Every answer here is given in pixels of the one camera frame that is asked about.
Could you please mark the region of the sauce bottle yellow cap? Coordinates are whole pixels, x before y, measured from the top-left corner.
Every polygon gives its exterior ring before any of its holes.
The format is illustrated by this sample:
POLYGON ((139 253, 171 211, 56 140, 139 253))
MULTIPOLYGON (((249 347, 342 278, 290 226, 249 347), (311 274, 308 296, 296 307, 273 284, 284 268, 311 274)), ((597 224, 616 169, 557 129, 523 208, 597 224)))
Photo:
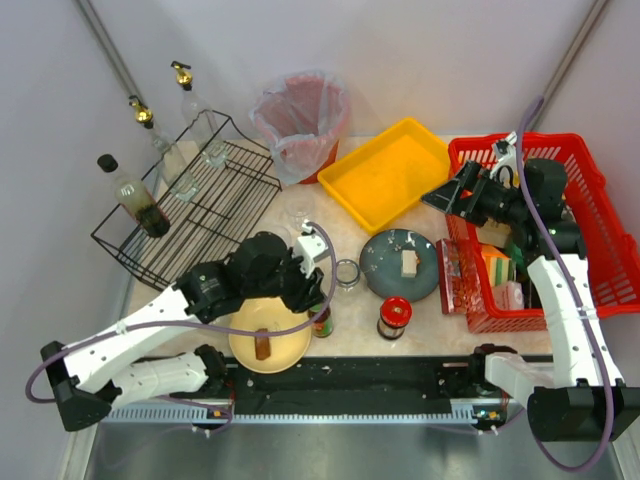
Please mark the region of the sauce bottle yellow cap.
POLYGON ((317 338, 326 338, 333 332, 333 320, 331 317, 331 308, 327 306, 323 309, 322 304, 312 306, 307 311, 309 318, 314 318, 319 312, 321 315, 314 321, 312 325, 312 333, 317 338))

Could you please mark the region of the red lid chili jar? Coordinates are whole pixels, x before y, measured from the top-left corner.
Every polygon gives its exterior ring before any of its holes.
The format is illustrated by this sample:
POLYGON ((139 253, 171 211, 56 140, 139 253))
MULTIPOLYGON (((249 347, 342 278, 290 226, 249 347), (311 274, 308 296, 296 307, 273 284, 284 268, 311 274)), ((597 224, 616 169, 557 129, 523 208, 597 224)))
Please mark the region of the red lid chili jar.
POLYGON ((413 310, 410 302, 399 296, 385 299, 379 309, 377 331, 387 340, 401 338, 409 324, 413 310))

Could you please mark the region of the glass oil bottle gold spout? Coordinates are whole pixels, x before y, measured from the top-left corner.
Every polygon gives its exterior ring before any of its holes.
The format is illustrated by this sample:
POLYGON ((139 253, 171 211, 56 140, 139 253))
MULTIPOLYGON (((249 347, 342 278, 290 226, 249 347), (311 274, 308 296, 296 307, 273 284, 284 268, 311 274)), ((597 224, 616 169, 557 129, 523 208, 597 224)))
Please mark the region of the glass oil bottle gold spout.
POLYGON ((160 155, 159 174, 171 193, 183 202, 190 202, 199 192, 199 185, 174 140, 156 123, 152 110, 136 95, 128 99, 135 121, 148 133, 150 142, 160 155))

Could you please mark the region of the dark sauce bottle black cap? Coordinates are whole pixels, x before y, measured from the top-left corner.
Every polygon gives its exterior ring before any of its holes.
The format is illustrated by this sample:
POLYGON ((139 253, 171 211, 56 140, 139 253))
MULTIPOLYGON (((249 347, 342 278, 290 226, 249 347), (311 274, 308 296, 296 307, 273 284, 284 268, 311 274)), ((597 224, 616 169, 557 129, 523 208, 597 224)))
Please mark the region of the dark sauce bottle black cap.
POLYGON ((149 237, 161 238, 169 232, 169 219, 140 179, 124 170, 111 154, 101 155, 97 165, 109 175, 118 203, 149 237))

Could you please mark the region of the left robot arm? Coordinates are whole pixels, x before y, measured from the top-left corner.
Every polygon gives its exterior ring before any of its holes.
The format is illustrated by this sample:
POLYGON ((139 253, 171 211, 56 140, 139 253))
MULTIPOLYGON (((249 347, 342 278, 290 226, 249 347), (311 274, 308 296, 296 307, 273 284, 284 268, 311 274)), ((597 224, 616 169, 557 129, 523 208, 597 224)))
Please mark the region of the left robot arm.
POLYGON ((215 331, 215 320, 248 300, 276 298, 301 314, 325 301, 317 260, 333 256, 329 236, 307 224, 294 245, 260 231, 222 260, 191 267, 155 299, 102 332, 41 350, 63 428, 77 432, 132 403, 170 395, 215 396, 228 383, 223 355, 202 345, 192 352, 147 359, 162 344, 191 330, 215 331))

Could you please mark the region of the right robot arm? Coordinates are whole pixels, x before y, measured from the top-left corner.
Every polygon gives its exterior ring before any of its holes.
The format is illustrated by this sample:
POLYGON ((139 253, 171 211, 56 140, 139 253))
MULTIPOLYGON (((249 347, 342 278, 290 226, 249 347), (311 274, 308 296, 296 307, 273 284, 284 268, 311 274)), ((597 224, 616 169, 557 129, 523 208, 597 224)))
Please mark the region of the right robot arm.
POLYGON ((421 198, 472 225, 509 226, 542 306, 552 372, 537 370, 510 347, 485 344, 473 354, 477 377, 526 409, 541 442, 614 441, 639 416, 639 390, 626 384, 600 329, 586 244, 578 224, 563 216, 567 173, 554 160, 534 158, 518 180, 506 185, 470 161, 421 198))

